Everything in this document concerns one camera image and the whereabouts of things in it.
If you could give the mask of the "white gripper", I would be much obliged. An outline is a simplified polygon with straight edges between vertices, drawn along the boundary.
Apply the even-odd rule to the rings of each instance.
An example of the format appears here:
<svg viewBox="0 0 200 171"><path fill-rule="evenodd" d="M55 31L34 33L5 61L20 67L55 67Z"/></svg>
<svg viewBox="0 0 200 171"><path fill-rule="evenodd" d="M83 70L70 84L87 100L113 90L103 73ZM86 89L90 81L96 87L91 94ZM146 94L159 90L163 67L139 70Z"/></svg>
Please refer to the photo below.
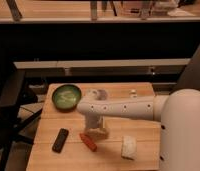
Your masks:
<svg viewBox="0 0 200 171"><path fill-rule="evenodd" d="M109 129L102 116L85 116L86 134L93 139L106 139L109 135Z"/></svg>

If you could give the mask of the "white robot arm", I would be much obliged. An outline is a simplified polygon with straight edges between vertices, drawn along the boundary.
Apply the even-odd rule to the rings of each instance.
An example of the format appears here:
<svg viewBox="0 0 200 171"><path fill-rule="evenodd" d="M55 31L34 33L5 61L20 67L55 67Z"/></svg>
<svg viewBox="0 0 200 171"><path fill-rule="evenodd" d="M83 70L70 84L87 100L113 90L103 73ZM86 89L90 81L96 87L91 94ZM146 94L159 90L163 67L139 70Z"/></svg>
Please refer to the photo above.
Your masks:
<svg viewBox="0 0 200 171"><path fill-rule="evenodd" d="M100 126L102 117L156 120L161 123L159 171L200 171L200 91L181 89L170 95L108 100L92 89L77 105L85 128Z"/></svg>

